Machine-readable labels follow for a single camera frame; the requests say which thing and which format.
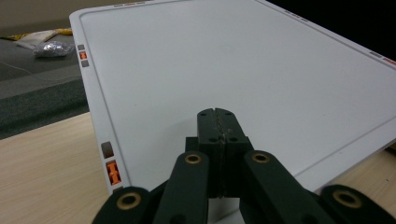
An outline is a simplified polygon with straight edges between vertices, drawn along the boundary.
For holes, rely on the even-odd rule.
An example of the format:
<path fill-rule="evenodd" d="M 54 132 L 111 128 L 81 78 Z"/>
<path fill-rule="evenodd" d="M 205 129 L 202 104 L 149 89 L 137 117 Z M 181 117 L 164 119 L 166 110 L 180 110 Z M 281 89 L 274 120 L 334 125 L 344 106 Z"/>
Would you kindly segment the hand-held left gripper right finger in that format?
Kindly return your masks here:
<path fill-rule="evenodd" d="M 220 168 L 222 196 L 237 198 L 243 185 L 242 161 L 252 145 L 233 112 L 216 108 L 215 113 L 223 149 Z"/>

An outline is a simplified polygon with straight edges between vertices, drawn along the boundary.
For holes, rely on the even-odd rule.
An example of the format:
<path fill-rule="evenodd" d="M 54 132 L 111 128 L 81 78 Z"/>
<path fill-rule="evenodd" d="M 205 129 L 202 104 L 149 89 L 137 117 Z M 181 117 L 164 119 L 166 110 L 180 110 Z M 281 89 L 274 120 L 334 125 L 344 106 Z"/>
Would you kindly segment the crumpled clear plastic bag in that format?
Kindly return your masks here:
<path fill-rule="evenodd" d="M 60 41 L 48 41 L 37 45 L 33 54 L 38 58 L 64 57 L 74 50 L 74 46 Z"/>

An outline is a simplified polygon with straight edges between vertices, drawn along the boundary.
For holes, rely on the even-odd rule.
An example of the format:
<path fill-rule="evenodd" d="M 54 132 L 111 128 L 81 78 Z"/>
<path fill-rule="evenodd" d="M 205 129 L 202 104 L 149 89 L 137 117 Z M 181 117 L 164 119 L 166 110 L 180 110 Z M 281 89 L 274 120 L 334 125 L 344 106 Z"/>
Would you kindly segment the white two-tier shoe rack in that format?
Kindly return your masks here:
<path fill-rule="evenodd" d="M 267 0 L 151 0 L 70 17 L 109 198 L 93 224 L 396 224 L 335 178 L 396 142 L 396 62 Z M 237 198 L 186 151 L 197 114 L 252 149 Z"/>

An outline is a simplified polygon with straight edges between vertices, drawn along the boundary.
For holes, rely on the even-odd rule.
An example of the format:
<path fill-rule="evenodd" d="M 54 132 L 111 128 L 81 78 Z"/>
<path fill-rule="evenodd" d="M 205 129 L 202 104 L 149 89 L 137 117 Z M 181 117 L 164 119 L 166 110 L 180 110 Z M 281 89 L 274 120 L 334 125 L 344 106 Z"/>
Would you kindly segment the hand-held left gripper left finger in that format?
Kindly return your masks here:
<path fill-rule="evenodd" d="M 197 136 L 187 137 L 186 151 L 199 151 L 209 158 L 208 196 L 221 196 L 221 141 L 217 115 L 214 109 L 208 108 L 197 114 Z"/>

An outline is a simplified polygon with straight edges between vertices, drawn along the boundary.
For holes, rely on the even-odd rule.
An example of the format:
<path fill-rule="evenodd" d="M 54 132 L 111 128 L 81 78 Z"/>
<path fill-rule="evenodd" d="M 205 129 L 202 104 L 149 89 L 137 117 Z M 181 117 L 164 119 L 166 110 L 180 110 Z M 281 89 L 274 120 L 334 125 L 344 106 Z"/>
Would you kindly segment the yellow object on floor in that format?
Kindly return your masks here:
<path fill-rule="evenodd" d="M 37 45 L 46 42 L 56 35 L 57 32 L 55 30 L 30 33 L 29 35 L 17 40 L 15 44 L 27 49 L 34 49 Z"/>

